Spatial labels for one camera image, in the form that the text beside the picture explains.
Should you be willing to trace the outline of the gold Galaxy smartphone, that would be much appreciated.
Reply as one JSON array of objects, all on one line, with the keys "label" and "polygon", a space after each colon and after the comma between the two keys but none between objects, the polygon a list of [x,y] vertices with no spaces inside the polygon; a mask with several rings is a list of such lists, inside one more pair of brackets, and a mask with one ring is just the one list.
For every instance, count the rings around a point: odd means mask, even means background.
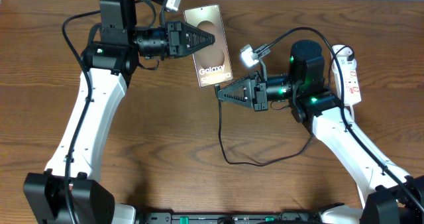
[{"label": "gold Galaxy smartphone", "polygon": [[206,5],[186,9],[186,23],[214,36],[213,44],[193,53],[193,62],[200,87],[228,82],[233,71],[227,47],[220,6]]}]

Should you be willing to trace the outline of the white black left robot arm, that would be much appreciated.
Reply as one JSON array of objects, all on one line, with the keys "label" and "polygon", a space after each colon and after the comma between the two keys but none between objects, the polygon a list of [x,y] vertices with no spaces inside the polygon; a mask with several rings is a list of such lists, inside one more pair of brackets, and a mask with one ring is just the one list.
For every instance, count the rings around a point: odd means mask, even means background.
[{"label": "white black left robot arm", "polygon": [[[152,21],[140,27],[136,4]],[[43,173],[29,173],[23,191],[38,223],[143,223],[131,205],[118,203],[100,183],[105,143],[114,114],[140,58],[183,58],[214,44],[215,37],[181,21],[166,21],[181,0],[99,0],[99,23],[75,57],[79,91],[66,131]]]}]

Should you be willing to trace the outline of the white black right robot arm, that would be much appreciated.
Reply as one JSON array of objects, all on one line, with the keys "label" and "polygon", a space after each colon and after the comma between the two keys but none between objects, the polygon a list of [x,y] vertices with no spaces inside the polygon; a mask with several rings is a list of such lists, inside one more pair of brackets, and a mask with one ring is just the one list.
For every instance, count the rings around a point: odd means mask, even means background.
[{"label": "white black right robot arm", "polygon": [[414,178],[392,162],[358,127],[352,106],[358,101],[354,52],[347,46],[330,49],[336,88],[325,85],[321,46],[312,40],[293,44],[290,70],[268,76],[255,71],[217,87],[219,102],[233,102],[265,111],[287,101],[298,123],[323,142],[351,175],[362,207],[333,204],[311,216],[321,223],[422,223],[423,178]]}]

